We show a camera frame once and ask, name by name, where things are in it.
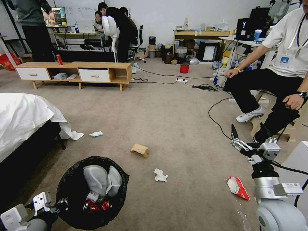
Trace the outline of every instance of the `floor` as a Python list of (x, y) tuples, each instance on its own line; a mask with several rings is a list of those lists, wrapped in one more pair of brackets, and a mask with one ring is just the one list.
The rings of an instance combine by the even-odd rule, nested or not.
[[(179, 65), (164, 64), (160, 58), (138, 61), (140, 67), (161, 74), (181, 75)], [(190, 66), (187, 77), (211, 76), (210, 65)], [(172, 83), (175, 77), (157, 77), (138, 72), (134, 77)], [(210, 79), (191, 80), (191, 84)], [(258, 230), (257, 204), (253, 199), (252, 167), (247, 158), (231, 147), (208, 110), (229, 95), (206, 92), (177, 82), (172, 85), (133, 83), (123, 92), (118, 86), (48, 84), (33, 89), (30, 81), (21, 81), (15, 72), (0, 70), (0, 92), (21, 92), (43, 96), (56, 105), (72, 129), (85, 135), (77, 141), (67, 140), (66, 150), (56, 145), (35, 170), (20, 196), (12, 202), (27, 203), (42, 192), (56, 197), (56, 188), (65, 171), (76, 162), (99, 155), (114, 160), (130, 175), (125, 204), (119, 215), (98, 230)], [(241, 112), (236, 103), (222, 101), (211, 115), (230, 134), (234, 123), (239, 137), (251, 141), (251, 123), (238, 124)], [(92, 138), (89, 133), (102, 131)], [(298, 140), (287, 143), (277, 157), (282, 162), (300, 140), (308, 140), (302, 126)], [(134, 143), (149, 147), (150, 156), (131, 153)], [(155, 168), (168, 175), (167, 182), (154, 180)], [(245, 201), (233, 195), (227, 184), (229, 176), (239, 177), (250, 195)], [(60, 218), (53, 230), (73, 231)]]

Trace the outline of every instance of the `stool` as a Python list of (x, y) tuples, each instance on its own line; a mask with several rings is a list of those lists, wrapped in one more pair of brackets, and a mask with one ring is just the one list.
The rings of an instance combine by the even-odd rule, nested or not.
[[(251, 123), (253, 125), (253, 128), (250, 132), (250, 135), (253, 137), (254, 134), (259, 131), (260, 129), (260, 123), (265, 123), (268, 115), (272, 112), (272, 107), (275, 105), (276, 103), (276, 97), (273, 95), (270, 95), (266, 92), (259, 92), (256, 95), (256, 100), (259, 101), (261, 99), (261, 97), (266, 97), (269, 100), (269, 104), (267, 106), (266, 112), (264, 113), (263, 117), (260, 118), (253, 118), (251, 120)], [(295, 119), (293, 122), (291, 122), (287, 128), (285, 129), (285, 131), (283, 132), (284, 134), (289, 135), (289, 139), (288, 142), (294, 142), (295, 141), (295, 134), (296, 134), (296, 130), (299, 129), (299, 127), (302, 125), (303, 123), (303, 119), (306, 115), (306, 113), (308, 112), (308, 103), (304, 104), (304, 106), (299, 110), (299, 114), (300, 117)]]

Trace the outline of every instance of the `office chair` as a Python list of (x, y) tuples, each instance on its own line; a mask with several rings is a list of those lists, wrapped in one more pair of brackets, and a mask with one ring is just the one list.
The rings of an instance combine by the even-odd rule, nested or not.
[(127, 60), (134, 59), (134, 62), (136, 62), (136, 58), (138, 58), (138, 60), (143, 60), (144, 63), (147, 62), (147, 61), (145, 61), (145, 60), (142, 59), (142, 58), (135, 57), (135, 52), (137, 53), (138, 48), (139, 48), (140, 45), (143, 43), (143, 40), (142, 40), (142, 30), (143, 30), (143, 25), (140, 25), (140, 26), (139, 26), (139, 39), (138, 39), (139, 44), (137, 44), (137, 45), (135, 45), (135, 46), (129, 46), (129, 47), (128, 47), (128, 50), (133, 52), (133, 56), (132, 56), (132, 57), (129, 57)]

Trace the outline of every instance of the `black bed frame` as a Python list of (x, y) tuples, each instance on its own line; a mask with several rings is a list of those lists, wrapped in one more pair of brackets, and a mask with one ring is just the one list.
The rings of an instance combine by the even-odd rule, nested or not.
[(31, 177), (31, 173), (54, 146), (56, 137), (62, 149), (66, 149), (59, 135), (60, 131), (59, 123), (48, 120), (0, 163), (0, 214), (9, 209), (7, 206), (11, 206), (10, 203), (23, 194), (21, 189), (25, 187), (25, 181)]

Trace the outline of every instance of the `standing fan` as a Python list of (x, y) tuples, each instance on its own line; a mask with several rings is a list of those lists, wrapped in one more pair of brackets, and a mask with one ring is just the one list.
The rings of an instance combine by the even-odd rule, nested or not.
[(112, 37), (112, 51), (113, 55), (115, 57), (115, 62), (117, 63), (117, 58), (116, 58), (116, 52), (115, 52), (115, 43), (116, 39), (118, 37), (116, 33), (116, 22), (114, 18), (108, 16), (102, 16), (102, 25), (103, 25), (103, 30), (106, 36), (111, 36)]

